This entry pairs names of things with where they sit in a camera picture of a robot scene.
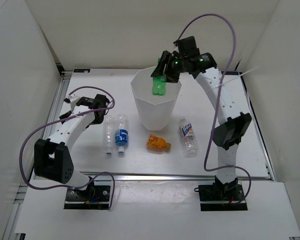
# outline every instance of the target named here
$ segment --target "blue label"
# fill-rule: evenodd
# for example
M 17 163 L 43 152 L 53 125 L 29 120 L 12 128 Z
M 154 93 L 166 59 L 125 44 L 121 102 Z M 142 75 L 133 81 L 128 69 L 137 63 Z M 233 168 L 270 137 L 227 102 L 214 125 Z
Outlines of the blue label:
M 117 146 L 125 146 L 128 143 L 128 131 L 124 129 L 118 129 L 115 131 L 115 144 Z
M 182 125 L 181 131 L 182 131 L 182 135 L 183 135 L 184 137 L 191 137 L 191 136 L 194 135 L 194 131 L 193 131 L 193 129 L 192 129 L 191 124 L 188 124 L 188 125 Z

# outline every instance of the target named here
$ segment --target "white bin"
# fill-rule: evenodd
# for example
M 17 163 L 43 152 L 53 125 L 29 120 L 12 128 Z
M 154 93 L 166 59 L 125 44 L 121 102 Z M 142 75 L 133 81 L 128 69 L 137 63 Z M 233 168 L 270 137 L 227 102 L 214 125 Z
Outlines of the white bin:
M 150 131 L 160 131 L 168 125 L 174 110 L 181 83 L 166 83 L 165 96 L 153 95 L 151 76 L 155 66 L 137 72 L 131 82 L 140 122 Z

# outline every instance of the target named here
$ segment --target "orange juice bottle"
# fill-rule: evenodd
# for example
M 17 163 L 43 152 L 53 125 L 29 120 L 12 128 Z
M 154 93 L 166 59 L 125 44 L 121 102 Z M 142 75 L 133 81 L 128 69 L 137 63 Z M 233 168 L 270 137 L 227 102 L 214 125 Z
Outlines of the orange juice bottle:
M 166 142 L 163 138 L 150 135 L 146 146 L 154 151 L 162 152 L 166 151 L 169 152 L 171 148 L 171 144 Z

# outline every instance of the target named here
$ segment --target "white tabletop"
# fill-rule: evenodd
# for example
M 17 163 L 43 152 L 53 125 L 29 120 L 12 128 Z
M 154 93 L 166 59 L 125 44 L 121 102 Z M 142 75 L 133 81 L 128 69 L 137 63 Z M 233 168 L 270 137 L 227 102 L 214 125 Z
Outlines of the white tabletop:
M 32 180 L 38 187 L 50 180 Z M 111 210 L 63 209 L 66 189 L 28 188 L 26 240 L 288 240 L 300 231 L 284 183 L 253 181 L 247 211 L 200 211 L 195 181 L 116 182 Z M 248 182 L 243 183 L 246 191 Z
M 136 69 L 91 69 L 89 73 L 73 73 L 67 93 L 81 86 L 95 86 L 105 89 L 115 98 L 115 107 L 109 115 L 126 114 L 129 119 L 129 145 L 124 156 L 115 152 L 107 158 L 103 148 L 103 125 L 92 125 L 78 138 L 71 150 L 75 168 L 82 172 L 108 171 L 122 174 L 156 174 L 156 175 L 193 175 L 213 176 L 215 172 L 205 172 L 203 161 L 210 137 L 214 109 L 204 90 L 189 74 L 182 74 L 182 87 L 176 101 L 171 121 L 161 131 L 148 131 L 139 121 L 134 101 L 131 81 Z M 235 76 L 226 75 L 224 81 Z M 244 112 L 249 112 L 247 99 L 240 78 L 226 85 L 233 100 Z M 94 98 L 98 91 L 81 89 L 80 96 Z M 70 109 L 63 103 L 61 113 Z M 185 158 L 181 149 L 178 122 L 181 116 L 192 123 L 199 145 L 196 157 Z M 155 154 L 146 149 L 150 134 L 155 134 L 171 143 L 170 153 Z M 212 144 L 207 167 L 218 166 L 217 147 Z M 252 177 L 267 177 L 264 153 L 256 134 L 255 124 L 251 122 L 242 138 L 237 152 L 236 164 L 249 171 Z M 237 175 L 246 177 L 237 170 Z

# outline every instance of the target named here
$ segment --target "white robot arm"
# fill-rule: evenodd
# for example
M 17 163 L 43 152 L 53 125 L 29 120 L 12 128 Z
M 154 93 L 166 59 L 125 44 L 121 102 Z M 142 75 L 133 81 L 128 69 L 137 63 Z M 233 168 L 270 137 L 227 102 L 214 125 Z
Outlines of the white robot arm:
M 105 95 L 95 98 L 80 97 L 72 94 L 64 100 L 71 104 L 71 110 L 60 116 L 65 119 L 71 115 L 108 107 L 110 101 Z M 34 172 L 40 177 L 50 179 L 73 188 L 84 186 L 90 178 L 74 169 L 70 156 L 71 148 L 80 134 L 90 125 L 101 124 L 105 111 L 90 112 L 63 122 L 61 128 L 47 139 L 39 139 L 34 145 Z M 77 194 L 89 198 L 94 183 L 76 190 Z
M 175 42 L 177 48 L 164 51 L 151 77 L 164 76 L 168 83 L 177 83 L 180 73 L 189 73 L 203 88 L 212 106 L 216 108 L 221 73 L 210 53 L 200 54 L 193 36 Z M 235 166 L 241 137 L 252 118 L 243 114 L 232 100 L 226 87 L 222 87 L 218 106 L 219 126 L 214 129 L 213 141 L 217 145 L 218 167 Z M 238 185 L 236 169 L 224 167 L 217 170 L 215 183 L 221 198 Z
M 221 73 L 216 67 L 211 67 L 205 70 L 205 73 L 199 73 L 195 78 L 197 83 L 203 88 L 205 94 L 208 96 L 212 106 L 216 108 L 219 81 Z M 220 125 L 226 123 L 228 118 L 238 118 L 241 116 L 241 110 L 232 100 L 227 88 L 225 86 L 221 89 L 221 97 L 219 101 L 218 122 Z M 229 149 L 224 149 L 222 146 L 217 147 L 218 151 L 218 167 L 236 165 L 236 156 L 238 144 L 234 144 Z M 237 178 L 236 169 L 234 167 L 218 169 L 216 177 L 222 184 L 231 183 Z

